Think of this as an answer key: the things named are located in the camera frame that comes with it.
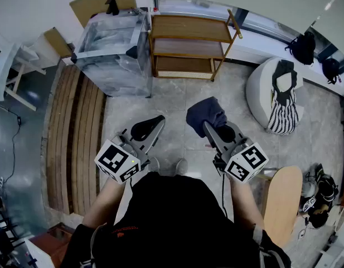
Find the shelf board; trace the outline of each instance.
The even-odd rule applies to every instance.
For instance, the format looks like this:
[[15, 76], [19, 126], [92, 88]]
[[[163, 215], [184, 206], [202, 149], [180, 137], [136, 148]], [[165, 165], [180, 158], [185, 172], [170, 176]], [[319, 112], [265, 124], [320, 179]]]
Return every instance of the shelf board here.
[[205, 59], [222, 59], [220, 42], [185, 40], [185, 39], [155, 39], [155, 56], [189, 56]]
[[157, 71], [185, 71], [195, 73], [213, 73], [210, 59], [157, 57]]
[[231, 43], [225, 22], [208, 18], [154, 15], [152, 38], [206, 40]]

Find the wall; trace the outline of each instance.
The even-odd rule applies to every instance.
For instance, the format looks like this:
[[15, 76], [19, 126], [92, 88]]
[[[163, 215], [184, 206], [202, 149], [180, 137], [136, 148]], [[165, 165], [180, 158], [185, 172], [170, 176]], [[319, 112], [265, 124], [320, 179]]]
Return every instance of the wall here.
[[[0, 45], [31, 45], [46, 30], [56, 27], [67, 42], [79, 39], [83, 27], [69, 6], [73, 0], [0, 0]], [[152, 7], [153, 0], [136, 0], [138, 7]]]
[[335, 0], [313, 27], [344, 54], [344, 0]]

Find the black and white striped bag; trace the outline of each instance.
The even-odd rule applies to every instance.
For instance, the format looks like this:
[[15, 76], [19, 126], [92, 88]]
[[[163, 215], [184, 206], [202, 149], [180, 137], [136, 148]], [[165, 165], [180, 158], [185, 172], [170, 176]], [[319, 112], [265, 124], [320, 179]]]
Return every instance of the black and white striped bag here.
[[289, 99], [285, 106], [277, 100], [277, 90], [272, 89], [272, 113], [268, 123], [267, 131], [274, 134], [287, 135], [294, 131], [298, 125], [299, 118], [295, 107], [294, 88], [290, 90]]
[[[299, 117], [295, 107], [296, 97], [294, 93], [297, 73], [293, 67], [294, 64], [291, 61], [281, 60], [272, 75], [272, 113], [267, 127], [269, 133], [287, 135], [292, 133], [298, 125]], [[277, 78], [286, 73], [291, 73], [292, 85], [285, 92], [281, 92], [277, 86]]]

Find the sneaker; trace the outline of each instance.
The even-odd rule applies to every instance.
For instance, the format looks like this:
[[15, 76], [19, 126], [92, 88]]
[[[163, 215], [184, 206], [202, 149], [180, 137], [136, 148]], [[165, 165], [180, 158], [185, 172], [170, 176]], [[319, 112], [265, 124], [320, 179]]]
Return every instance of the sneaker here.
[[186, 159], [182, 159], [178, 162], [176, 166], [176, 174], [184, 175], [188, 172], [188, 162]]
[[149, 159], [150, 163], [147, 165], [148, 172], [158, 172], [159, 173], [159, 162], [155, 157]]

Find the cardboard piece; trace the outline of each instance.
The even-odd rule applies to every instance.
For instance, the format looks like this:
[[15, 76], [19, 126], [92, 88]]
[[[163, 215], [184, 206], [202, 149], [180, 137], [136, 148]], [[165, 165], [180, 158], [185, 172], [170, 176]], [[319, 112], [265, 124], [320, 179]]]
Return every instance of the cardboard piece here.
[[46, 31], [44, 37], [62, 58], [71, 56], [71, 49], [55, 27]]
[[[109, 8], [107, 0], [74, 0], [69, 3], [81, 25], [85, 27], [92, 15], [104, 13]], [[119, 9], [136, 8], [136, 0], [116, 0]]]

